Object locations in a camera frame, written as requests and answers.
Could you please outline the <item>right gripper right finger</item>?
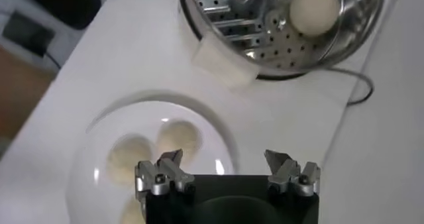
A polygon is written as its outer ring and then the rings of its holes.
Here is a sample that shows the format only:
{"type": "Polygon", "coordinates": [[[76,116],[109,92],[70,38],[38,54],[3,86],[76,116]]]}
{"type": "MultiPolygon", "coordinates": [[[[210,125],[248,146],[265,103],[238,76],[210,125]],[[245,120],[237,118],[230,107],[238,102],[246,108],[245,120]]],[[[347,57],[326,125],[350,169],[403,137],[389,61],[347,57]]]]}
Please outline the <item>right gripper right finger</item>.
{"type": "Polygon", "coordinates": [[[307,162],[301,169],[286,153],[265,150],[264,156],[272,173],[268,176],[269,192],[284,194],[291,188],[301,197],[319,194],[321,169],[316,163],[307,162]]]}

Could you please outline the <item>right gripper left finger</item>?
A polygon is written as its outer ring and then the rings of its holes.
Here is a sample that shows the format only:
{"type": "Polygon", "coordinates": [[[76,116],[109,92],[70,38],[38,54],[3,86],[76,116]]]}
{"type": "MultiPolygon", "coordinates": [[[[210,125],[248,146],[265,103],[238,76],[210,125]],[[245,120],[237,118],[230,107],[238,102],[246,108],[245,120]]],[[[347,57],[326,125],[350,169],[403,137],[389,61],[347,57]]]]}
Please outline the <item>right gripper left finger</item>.
{"type": "Polygon", "coordinates": [[[134,167],[135,196],[144,199],[148,194],[163,196],[172,190],[192,195],[195,192],[195,177],[180,168],[183,150],[161,154],[155,164],[140,161],[134,167]]]}

